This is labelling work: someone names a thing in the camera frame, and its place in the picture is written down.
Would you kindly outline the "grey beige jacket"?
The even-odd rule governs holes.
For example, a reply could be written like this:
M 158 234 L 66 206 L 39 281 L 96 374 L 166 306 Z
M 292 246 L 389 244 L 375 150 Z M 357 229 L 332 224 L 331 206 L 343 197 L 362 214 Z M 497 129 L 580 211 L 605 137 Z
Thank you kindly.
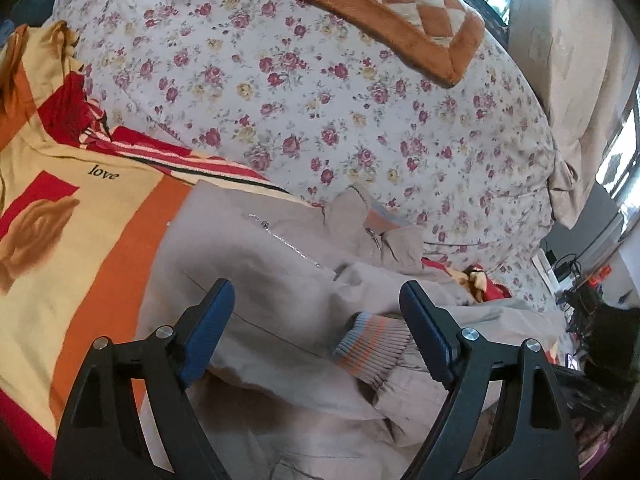
M 487 339 L 550 347 L 564 318 L 516 298 L 478 302 L 420 260 L 416 229 L 366 227 L 367 193 L 321 208 L 198 184 L 171 222 L 137 332 L 178 320 L 218 278 L 235 305 L 189 396 L 235 479 L 397 479 L 446 398 L 398 298 L 420 283 L 436 306 Z

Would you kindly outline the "black power adapter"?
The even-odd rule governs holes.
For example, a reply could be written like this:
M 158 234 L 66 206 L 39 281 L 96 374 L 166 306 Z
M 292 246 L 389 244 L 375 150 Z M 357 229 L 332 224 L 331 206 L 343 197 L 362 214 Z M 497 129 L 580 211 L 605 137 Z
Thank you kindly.
M 566 278 L 578 278 L 582 265 L 576 254 L 567 254 L 552 264 L 552 270 L 558 282 L 562 282 Z

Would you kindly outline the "orange red fleece blanket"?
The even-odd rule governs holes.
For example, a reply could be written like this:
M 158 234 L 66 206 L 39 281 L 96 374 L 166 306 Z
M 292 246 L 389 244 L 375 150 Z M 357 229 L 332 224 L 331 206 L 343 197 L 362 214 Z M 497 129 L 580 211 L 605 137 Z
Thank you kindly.
M 1 53 L 1 388 L 50 439 L 90 344 L 143 337 L 160 243 L 208 183 L 80 146 L 102 122 L 75 41 L 64 22 L 23 26 Z M 212 185 L 305 205 L 262 181 Z

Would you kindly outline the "beige curtain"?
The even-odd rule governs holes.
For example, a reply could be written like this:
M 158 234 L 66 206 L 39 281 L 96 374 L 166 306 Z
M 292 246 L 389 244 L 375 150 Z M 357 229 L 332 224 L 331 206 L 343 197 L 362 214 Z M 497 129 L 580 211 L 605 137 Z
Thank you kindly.
M 639 43 L 614 0 L 511 0 L 508 51 L 540 99 L 555 145 L 556 222 L 585 208 L 639 73 Z

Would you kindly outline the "floral quilt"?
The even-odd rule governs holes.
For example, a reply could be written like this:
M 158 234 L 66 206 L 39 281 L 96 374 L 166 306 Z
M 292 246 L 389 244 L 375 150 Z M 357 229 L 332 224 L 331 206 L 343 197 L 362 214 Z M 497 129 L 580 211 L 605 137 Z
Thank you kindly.
M 479 264 L 554 309 L 532 260 L 552 225 L 552 133 L 494 38 L 447 89 L 302 0 L 55 0 L 52 16 L 78 31 L 111 125 L 242 162 L 314 204 L 362 184 L 420 226 L 428 258 Z

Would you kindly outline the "orange checkered pillow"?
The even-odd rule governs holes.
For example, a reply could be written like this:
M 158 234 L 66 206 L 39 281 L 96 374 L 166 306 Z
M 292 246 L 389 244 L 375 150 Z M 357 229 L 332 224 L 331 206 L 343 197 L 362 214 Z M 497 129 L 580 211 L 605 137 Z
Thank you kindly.
M 382 41 L 403 61 L 454 86 L 485 35 L 483 18 L 463 0 L 309 0 Z

